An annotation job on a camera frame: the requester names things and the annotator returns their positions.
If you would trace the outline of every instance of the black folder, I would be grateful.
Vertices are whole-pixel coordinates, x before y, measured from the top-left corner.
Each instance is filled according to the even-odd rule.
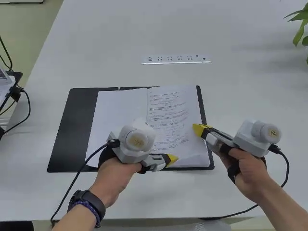
[[[96,100],[99,91],[131,90],[138,88],[151,87],[72,88],[66,100],[66,105],[53,146],[47,171],[50,173],[78,172],[85,162]],[[201,90],[199,86],[196,86],[196,88],[201,121],[203,124],[206,124]],[[209,149],[208,155],[210,159],[209,167],[170,167],[166,170],[213,170],[213,155]],[[83,171],[97,171],[97,168],[85,166]]]

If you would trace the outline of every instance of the purple bracelet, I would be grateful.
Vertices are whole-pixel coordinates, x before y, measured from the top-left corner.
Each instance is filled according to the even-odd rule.
[[[99,228],[101,226],[101,219],[96,210],[90,205],[88,201],[77,201],[76,203],[73,204],[73,207],[76,205],[83,205],[84,207],[88,208],[96,217],[96,228]]]

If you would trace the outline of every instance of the power outlet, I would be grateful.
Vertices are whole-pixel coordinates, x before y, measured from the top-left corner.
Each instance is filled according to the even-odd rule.
[[[178,55],[148,55],[142,60],[142,65],[149,64],[208,64],[211,61],[201,54]]]

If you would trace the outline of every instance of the forearm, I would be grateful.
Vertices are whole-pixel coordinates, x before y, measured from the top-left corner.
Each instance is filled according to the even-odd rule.
[[[86,207],[77,205],[72,208],[52,229],[52,231],[92,231],[96,217]]]
[[[274,181],[264,189],[258,204],[277,231],[308,230],[307,211]]]

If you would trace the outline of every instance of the notebook page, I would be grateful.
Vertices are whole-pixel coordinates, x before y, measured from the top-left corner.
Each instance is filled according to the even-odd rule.
[[[148,89],[147,122],[156,130],[152,153],[179,157],[172,167],[208,167],[205,142],[193,123],[202,123],[196,86],[163,86]]]
[[[86,159],[106,143],[109,133],[131,124],[136,118],[146,119],[147,89],[100,91],[92,122]],[[88,165],[97,167],[100,154],[96,154]]]

